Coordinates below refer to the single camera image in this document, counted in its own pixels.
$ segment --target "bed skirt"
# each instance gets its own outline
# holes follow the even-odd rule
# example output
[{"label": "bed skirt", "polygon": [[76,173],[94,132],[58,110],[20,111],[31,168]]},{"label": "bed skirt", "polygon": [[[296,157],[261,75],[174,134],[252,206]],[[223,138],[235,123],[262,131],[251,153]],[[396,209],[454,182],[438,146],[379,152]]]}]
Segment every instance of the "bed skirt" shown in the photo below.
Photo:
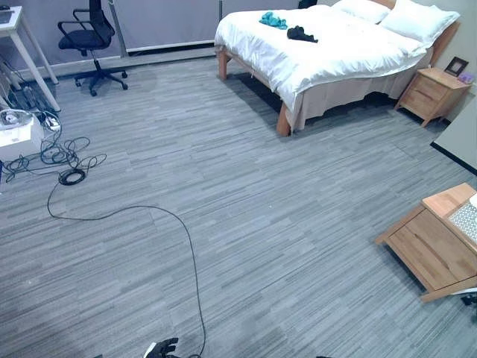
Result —
[{"label": "bed skirt", "polygon": [[390,98],[397,99],[411,81],[414,73],[428,66],[431,57],[432,51],[428,51],[416,66],[393,75],[354,78],[309,88],[298,95],[294,113],[286,111],[287,122],[292,130],[301,130],[305,127],[307,119],[322,116],[330,108],[360,101],[372,92],[385,93]]}]

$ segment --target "wooden bed frame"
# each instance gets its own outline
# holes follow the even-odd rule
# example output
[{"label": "wooden bed frame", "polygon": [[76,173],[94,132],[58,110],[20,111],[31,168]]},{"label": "wooden bed frame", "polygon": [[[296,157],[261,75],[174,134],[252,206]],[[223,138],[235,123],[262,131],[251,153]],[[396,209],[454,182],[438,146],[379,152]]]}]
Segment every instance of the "wooden bed frame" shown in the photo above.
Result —
[{"label": "wooden bed frame", "polygon": [[[386,7],[389,7],[390,9],[394,8],[394,5],[396,4],[395,0],[372,0],[374,2],[377,2],[381,5],[384,5]],[[457,32],[458,28],[460,26],[460,22],[454,22],[452,23],[434,42],[434,45],[432,46],[433,52],[432,52],[432,58],[430,61],[431,66],[434,66],[439,57],[442,55],[444,50],[446,49],[447,45],[449,45],[450,41],[454,37],[455,33]],[[217,53],[217,58],[218,58],[218,77],[225,81],[227,79],[227,63],[234,59],[237,61],[245,70],[247,70],[249,73],[253,75],[256,79],[258,79],[260,82],[262,82],[265,86],[270,88],[270,85],[268,84],[268,81],[264,75],[260,73],[260,71],[257,71],[256,69],[251,68],[248,66],[238,55],[231,53],[227,49],[221,50]],[[277,122],[277,132],[281,136],[288,136],[290,135],[290,124],[287,121],[286,118],[286,112],[288,108],[286,107],[285,103],[282,102],[282,108],[280,110],[280,114],[278,116],[278,122]]]}]

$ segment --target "wooden cabinet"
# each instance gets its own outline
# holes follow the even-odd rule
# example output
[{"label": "wooden cabinet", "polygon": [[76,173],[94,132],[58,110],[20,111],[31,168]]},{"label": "wooden cabinet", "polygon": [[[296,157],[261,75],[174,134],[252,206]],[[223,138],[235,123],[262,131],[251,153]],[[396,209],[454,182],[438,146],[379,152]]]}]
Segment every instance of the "wooden cabinet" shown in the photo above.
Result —
[{"label": "wooden cabinet", "polygon": [[420,69],[396,104],[424,120],[425,127],[432,119],[444,117],[470,88],[442,69]]},{"label": "wooden cabinet", "polygon": [[475,193],[465,183],[425,198],[376,239],[388,244],[424,285],[424,302],[477,287],[477,243],[447,220]]}]

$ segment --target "white bedsheet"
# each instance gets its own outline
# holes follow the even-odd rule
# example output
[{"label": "white bedsheet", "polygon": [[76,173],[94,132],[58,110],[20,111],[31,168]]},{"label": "white bedsheet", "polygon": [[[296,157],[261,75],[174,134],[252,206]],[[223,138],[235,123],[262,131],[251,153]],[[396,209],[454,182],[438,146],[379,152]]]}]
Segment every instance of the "white bedsheet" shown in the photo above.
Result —
[{"label": "white bedsheet", "polygon": [[302,26],[318,43],[290,40],[286,30],[259,23],[266,11],[231,13],[222,19],[216,46],[226,46],[260,71],[293,112],[310,87],[348,78],[390,75],[414,66],[423,44],[326,5],[274,10],[289,27]]}]

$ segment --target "small purple object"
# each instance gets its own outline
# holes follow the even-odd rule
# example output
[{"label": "small purple object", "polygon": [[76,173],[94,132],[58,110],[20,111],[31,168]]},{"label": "small purple object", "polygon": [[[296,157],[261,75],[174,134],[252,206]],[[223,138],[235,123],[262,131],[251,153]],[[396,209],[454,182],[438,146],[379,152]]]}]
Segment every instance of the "small purple object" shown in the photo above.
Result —
[{"label": "small purple object", "polygon": [[470,72],[462,72],[459,75],[458,80],[460,82],[464,82],[465,84],[471,84],[474,81],[474,75]]}]

